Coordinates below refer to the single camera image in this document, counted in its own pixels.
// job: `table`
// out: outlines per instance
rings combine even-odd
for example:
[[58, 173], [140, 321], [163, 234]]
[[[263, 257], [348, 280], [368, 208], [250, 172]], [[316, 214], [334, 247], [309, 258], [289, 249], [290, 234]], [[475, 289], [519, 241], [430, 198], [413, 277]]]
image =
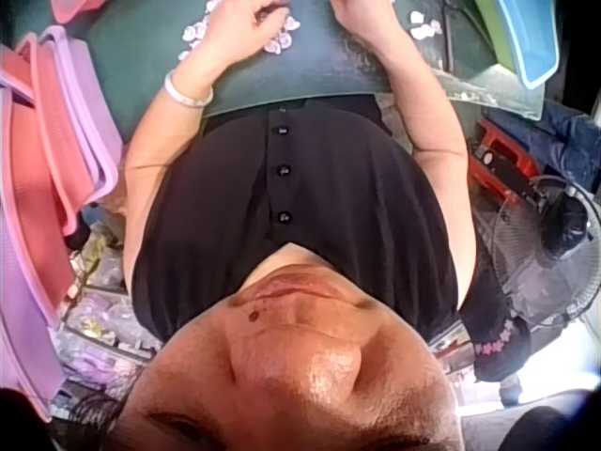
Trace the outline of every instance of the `table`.
[[[473, 0], [466, 8], [479, 16]], [[50, 0], [18, 1], [13, 6], [15, 42], [27, 32], [41, 33], [52, 21]], [[164, 74], [187, 49], [181, 36], [199, 21], [205, 0], [108, 0], [98, 11], [79, 16], [69, 34], [87, 41], [100, 85], [124, 140], [129, 141], [142, 114], [160, 89]], [[442, 19], [442, 0], [397, 0], [403, 27], [413, 10], [426, 20]], [[376, 59], [335, 21], [328, 0], [292, 0], [301, 23], [293, 45], [281, 55], [261, 53], [229, 70], [215, 86], [206, 116], [273, 101], [323, 95], [390, 91]], [[469, 101], [540, 117], [544, 88], [527, 90], [515, 74], [496, 63], [492, 51], [463, 15], [454, 12], [452, 33], [455, 74], [445, 73], [444, 36], [417, 41], [453, 101]]]

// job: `silver bracelet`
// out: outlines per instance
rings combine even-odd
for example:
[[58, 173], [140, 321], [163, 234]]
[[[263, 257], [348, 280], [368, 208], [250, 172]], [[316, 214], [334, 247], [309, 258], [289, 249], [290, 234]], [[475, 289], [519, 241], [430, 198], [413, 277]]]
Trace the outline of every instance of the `silver bracelet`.
[[176, 89], [176, 87], [173, 86], [173, 81], [171, 80], [172, 76], [173, 76], [173, 71], [170, 70], [167, 73], [167, 75], [165, 76], [165, 90], [171, 96], [171, 98], [174, 101], [176, 101], [177, 103], [187, 106], [188, 108], [204, 108], [205, 106], [207, 106], [209, 103], [211, 103], [213, 101], [213, 88], [210, 89], [207, 98], [204, 99], [203, 101], [199, 101], [197, 99], [192, 99], [190, 97], [186, 97], [183, 94], [181, 94]]

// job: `fan grille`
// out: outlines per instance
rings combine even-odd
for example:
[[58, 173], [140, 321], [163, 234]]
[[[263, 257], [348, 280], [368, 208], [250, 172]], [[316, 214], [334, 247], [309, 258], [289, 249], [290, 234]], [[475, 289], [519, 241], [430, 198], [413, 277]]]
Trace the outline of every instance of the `fan grille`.
[[[574, 186], [555, 177], [537, 178], [532, 184], [551, 202]], [[577, 318], [601, 286], [599, 212], [584, 192], [575, 186], [574, 190], [588, 212], [589, 236], [559, 261], [542, 248], [541, 216], [533, 205], [514, 197], [503, 204], [495, 223], [495, 272], [517, 313], [535, 324], [557, 325]]]

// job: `electric fan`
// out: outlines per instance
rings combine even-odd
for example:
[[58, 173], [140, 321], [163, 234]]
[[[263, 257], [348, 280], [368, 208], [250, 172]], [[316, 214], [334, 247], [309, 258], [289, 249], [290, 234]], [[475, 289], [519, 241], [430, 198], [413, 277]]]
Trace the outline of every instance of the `electric fan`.
[[601, 287], [599, 207], [566, 179], [541, 176], [526, 186], [506, 198], [495, 221], [495, 272], [526, 321], [566, 324]]

